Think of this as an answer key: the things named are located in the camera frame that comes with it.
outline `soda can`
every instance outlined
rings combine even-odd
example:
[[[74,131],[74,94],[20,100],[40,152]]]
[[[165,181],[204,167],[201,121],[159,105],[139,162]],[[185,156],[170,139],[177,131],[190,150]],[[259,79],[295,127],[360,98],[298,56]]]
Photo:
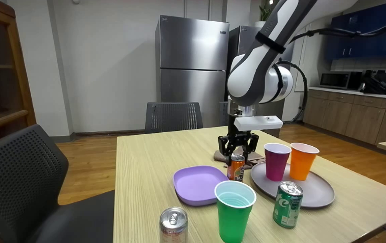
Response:
[[[243,181],[245,159],[240,154],[231,155],[231,164],[228,166],[227,177],[232,181]]]
[[[160,213],[160,243],[186,243],[187,241],[187,213],[171,206]]]
[[[282,181],[275,195],[274,221],[283,228],[294,228],[299,214],[301,200],[301,187],[291,181]]]

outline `red plastic cup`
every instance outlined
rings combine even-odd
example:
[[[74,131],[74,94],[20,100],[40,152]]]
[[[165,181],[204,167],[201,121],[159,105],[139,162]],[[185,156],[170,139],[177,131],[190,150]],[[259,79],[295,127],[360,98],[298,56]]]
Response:
[[[290,154],[290,147],[281,143],[266,143],[263,148],[266,178],[271,181],[282,181],[285,175],[286,162]]]

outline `stainless steel refrigerator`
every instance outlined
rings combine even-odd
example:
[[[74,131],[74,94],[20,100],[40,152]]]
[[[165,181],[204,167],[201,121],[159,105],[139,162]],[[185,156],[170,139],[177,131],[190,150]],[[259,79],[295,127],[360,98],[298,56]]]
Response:
[[[160,16],[155,31],[156,100],[198,101],[205,127],[221,123],[229,25]]]

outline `chair backrest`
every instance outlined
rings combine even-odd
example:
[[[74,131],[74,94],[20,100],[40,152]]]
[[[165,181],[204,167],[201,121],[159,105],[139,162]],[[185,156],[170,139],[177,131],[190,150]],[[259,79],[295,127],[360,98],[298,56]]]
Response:
[[[162,132],[202,128],[202,114],[198,102],[148,102],[146,131]]]
[[[39,125],[0,139],[0,239],[25,241],[58,206],[67,159]]]
[[[228,124],[229,124],[228,101],[218,101],[217,125],[228,125]]]

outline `plastic cup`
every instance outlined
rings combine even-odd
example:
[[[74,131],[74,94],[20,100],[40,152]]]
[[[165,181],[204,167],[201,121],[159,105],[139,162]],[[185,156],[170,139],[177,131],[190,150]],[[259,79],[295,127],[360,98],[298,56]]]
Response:
[[[239,181],[223,181],[216,185],[218,231],[225,243],[243,241],[245,225],[256,193],[245,183]]]
[[[281,143],[266,143],[264,148],[264,175],[271,181],[282,181],[290,147]]]
[[[290,143],[291,159],[290,159],[290,178],[295,181],[305,181],[310,173],[310,167],[318,148],[306,143]]]

